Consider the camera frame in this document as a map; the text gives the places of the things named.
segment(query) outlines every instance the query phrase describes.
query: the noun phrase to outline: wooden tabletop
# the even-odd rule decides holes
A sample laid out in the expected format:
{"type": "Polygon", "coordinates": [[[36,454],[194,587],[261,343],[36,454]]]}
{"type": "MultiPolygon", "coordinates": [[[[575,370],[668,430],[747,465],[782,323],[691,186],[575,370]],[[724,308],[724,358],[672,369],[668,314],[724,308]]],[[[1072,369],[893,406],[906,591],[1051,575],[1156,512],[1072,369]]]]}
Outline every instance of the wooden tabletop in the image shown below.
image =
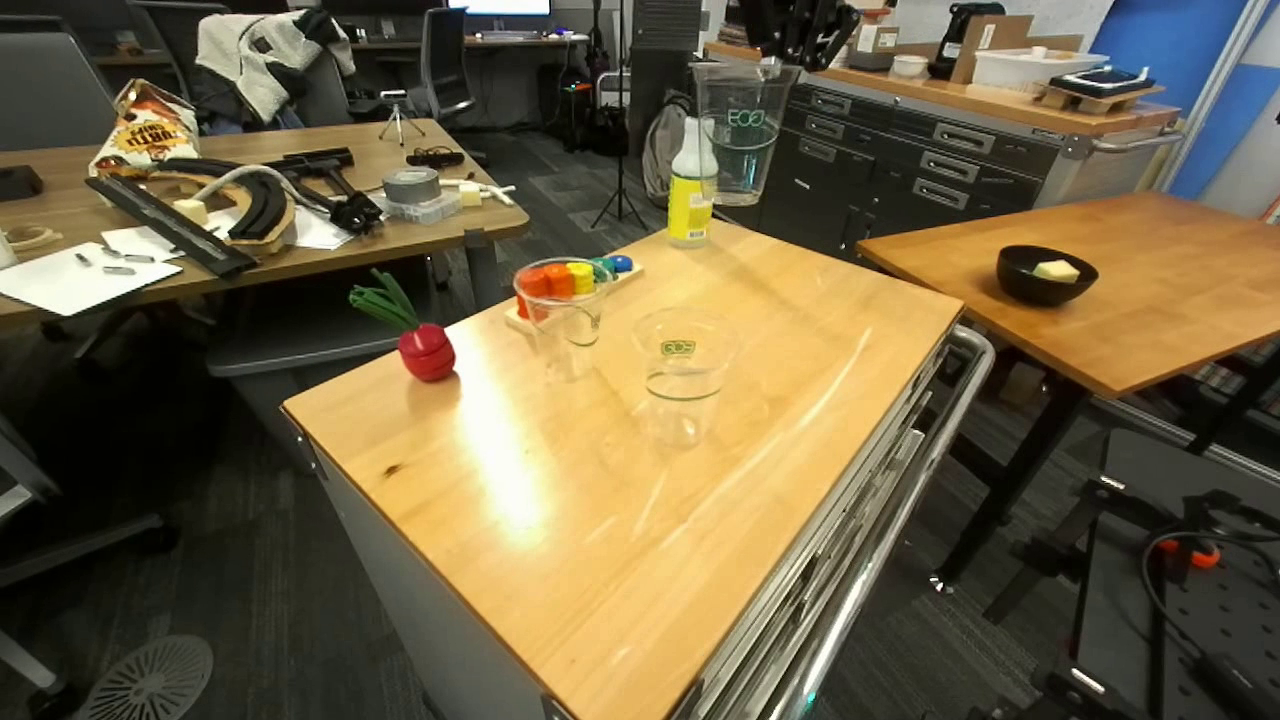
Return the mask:
{"type": "Polygon", "coordinates": [[[990,334],[1099,397],[1280,334],[1280,229],[1160,192],[944,224],[858,252],[965,298],[990,334]],[[1062,308],[1016,302],[995,288],[1005,242],[1082,255],[1099,278],[1062,308]]]}
{"type": "MultiPolygon", "coordinates": [[[[417,146],[455,146],[455,138],[439,125],[417,118],[417,129],[424,129],[417,146]]],[[[334,129],[203,137],[201,156],[249,163],[249,160],[279,160],[289,153],[353,146],[356,163],[342,175],[358,192],[372,192],[372,186],[378,186],[384,175],[393,175],[394,167],[406,167],[404,163],[406,146],[378,138],[378,133],[384,133],[384,125],[334,125],[334,129]]],[[[16,242],[18,261],[31,261],[31,255],[81,242],[81,238],[96,238],[102,229],[133,229],[137,224],[122,210],[106,206],[83,184],[83,167],[88,167],[90,153],[96,146],[0,153],[0,167],[31,163],[42,178],[41,197],[0,205],[0,229],[31,224],[31,229],[60,231],[60,238],[16,242]]],[[[485,167],[470,160],[458,167],[446,167],[445,175],[467,175],[467,171],[477,178],[486,178],[485,167]]],[[[317,273],[334,273],[334,266],[384,263],[384,261],[399,261],[399,255],[424,255],[424,252],[458,242],[463,231],[485,231],[490,238],[503,238],[524,224],[529,224],[529,217],[521,205],[485,199],[478,206],[458,206],[445,224],[384,224],[378,231],[358,236],[334,252],[289,246],[279,255],[261,261],[261,266],[243,273],[238,278],[214,278],[201,263],[182,261],[179,274],[144,288],[137,296],[137,302],[182,298],[182,296],[203,296],[203,290],[225,290],[225,288],[275,282],[275,278],[290,278],[290,274],[317,274],[317,273]]],[[[0,296],[0,319],[18,319],[18,314],[36,314],[36,308],[0,296]]]]}
{"type": "MultiPolygon", "coordinates": [[[[760,53],[745,49],[745,42],[710,42],[710,54],[755,60],[760,53]]],[[[1177,108],[1166,108],[1166,102],[1134,102],[1128,110],[1082,116],[1082,110],[1043,108],[1043,102],[1031,102],[1027,94],[1012,94],[1012,92],[948,84],[948,81],[903,81],[903,77],[888,77],[888,72],[824,67],[824,72],[810,72],[808,81],[831,84],[831,89],[876,92],[893,102],[918,98],[931,108],[953,108],[953,110],[967,110],[967,116],[982,116],[982,118],[1005,118],[1005,125],[1059,133],[1059,137],[1088,137],[1088,138],[1151,137],[1166,125],[1177,125],[1177,108]]]]}
{"type": "Polygon", "coordinates": [[[446,327],[458,369],[394,355],[289,414],[583,720],[662,714],[778,563],[958,302],[716,224],[649,236],[583,379],[547,379],[506,302],[446,327]],[[706,442],[650,447],[634,314],[716,313],[734,362],[706,442]]]}

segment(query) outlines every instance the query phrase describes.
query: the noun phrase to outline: drawer handle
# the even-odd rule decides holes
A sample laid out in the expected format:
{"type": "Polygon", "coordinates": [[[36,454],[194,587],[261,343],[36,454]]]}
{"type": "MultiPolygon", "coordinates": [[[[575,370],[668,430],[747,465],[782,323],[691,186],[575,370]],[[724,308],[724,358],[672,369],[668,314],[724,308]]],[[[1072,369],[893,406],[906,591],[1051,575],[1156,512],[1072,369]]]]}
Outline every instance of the drawer handle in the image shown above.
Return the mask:
{"type": "Polygon", "coordinates": [[[846,94],[810,92],[810,108],[842,116],[851,108],[846,94]]]}
{"type": "Polygon", "coordinates": [[[818,163],[837,163],[837,146],[831,142],[799,138],[799,156],[810,156],[818,163]]]}
{"type": "Polygon", "coordinates": [[[842,138],[842,125],[805,116],[805,133],[824,137],[824,138],[842,138]]]}
{"type": "Polygon", "coordinates": [[[958,125],[934,125],[931,138],[940,138],[948,146],[980,153],[980,156],[986,156],[995,146],[990,133],[958,129],[958,125]]]}
{"type": "Polygon", "coordinates": [[[980,163],[965,163],[956,156],[934,156],[934,153],[924,153],[918,156],[918,167],[934,171],[934,175],[948,175],[948,178],[958,178],[958,184],[971,184],[980,163]]]}
{"type": "Polygon", "coordinates": [[[967,192],[956,192],[948,184],[931,184],[924,175],[917,175],[910,197],[931,199],[931,205],[953,206],[953,210],[967,206],[967,192]]]}

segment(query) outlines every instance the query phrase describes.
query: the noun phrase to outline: paper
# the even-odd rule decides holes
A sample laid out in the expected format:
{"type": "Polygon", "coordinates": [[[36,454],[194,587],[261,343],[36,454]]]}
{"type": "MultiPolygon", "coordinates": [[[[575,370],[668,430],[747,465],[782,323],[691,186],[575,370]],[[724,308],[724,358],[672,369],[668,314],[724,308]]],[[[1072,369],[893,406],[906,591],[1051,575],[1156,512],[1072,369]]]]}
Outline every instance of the paper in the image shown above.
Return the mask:
{"type": "Polygon", "coordinates": [[[102,242],[75,242],[0,273],[0,290],[50,314],[75,314],[175,274],[165,261],[118,261],[102,242]]]}

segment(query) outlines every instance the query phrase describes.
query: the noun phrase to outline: floor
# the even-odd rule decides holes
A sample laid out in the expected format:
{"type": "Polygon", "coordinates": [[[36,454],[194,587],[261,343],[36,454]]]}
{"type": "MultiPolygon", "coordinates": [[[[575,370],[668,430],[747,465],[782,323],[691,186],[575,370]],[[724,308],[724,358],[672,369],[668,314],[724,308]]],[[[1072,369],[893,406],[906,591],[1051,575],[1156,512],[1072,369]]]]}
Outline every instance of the floor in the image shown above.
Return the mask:
{"type": "MultiPolygon", "coordinates": [[[[600,255],[658,229],[658,206],[626,184],[610,217],[617,163],[564,153],[547,137],[486,133],[477,142],[490,175],[512,178],[532,210],[524,242],[503,242],[485,288],[445,290],[452,319],[486,296],[529,255],[600,255]]],[[[417,720],[428,714],[404,646],[376,603],[317,481],[262,430],[261,414],[203,370],[203,334],[182,323],[133,319],[100,355],[75,369],[68,343],[41,330],[0,330],[0,410],[36,442],[62,505],[4,526],[0,559],[75,526],[161,508],[179,539],[169,550],[112,550],[4,587],[0,628],[90,688],[118,655],[157,634],[203,634],[211,685],[190,720],[417,720]]],[[[1018,369],[986,393],[965,430],[1006,450],[1034,410],[1034,370],[1018,369]]],[[[958,591],[934,597],[940,563],[980,484],[940,465],[918,512],[876,584],[876,597],[829,676],[816,714],[953,720],[1031,698],[1034,665],[1062,653],[1072,587],[1040,584],[1005,622],[980,609],[1012,575],[1012,539],[1069,508],[1094,469],[1107,414],[1088,410],[1034,476],[1006,526],[958,591]]],[[[29,685],[0,670],[0,714],[23,714],[29,685]]]]}

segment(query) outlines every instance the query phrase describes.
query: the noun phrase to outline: bottle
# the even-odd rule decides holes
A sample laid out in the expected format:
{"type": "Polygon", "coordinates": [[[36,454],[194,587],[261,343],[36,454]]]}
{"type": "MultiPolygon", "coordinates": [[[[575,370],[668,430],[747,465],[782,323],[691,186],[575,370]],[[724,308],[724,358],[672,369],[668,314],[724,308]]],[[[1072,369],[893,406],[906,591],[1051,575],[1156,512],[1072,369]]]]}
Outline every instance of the bottle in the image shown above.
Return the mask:
{"type": "Polygon", "coordinates": [[[683,116],[683,138],[672,160],[668,186],[668,238],[699,242],[710,231],[710,192],[716,192],[716,153],[710,153],[716,118],[683,116]]]}

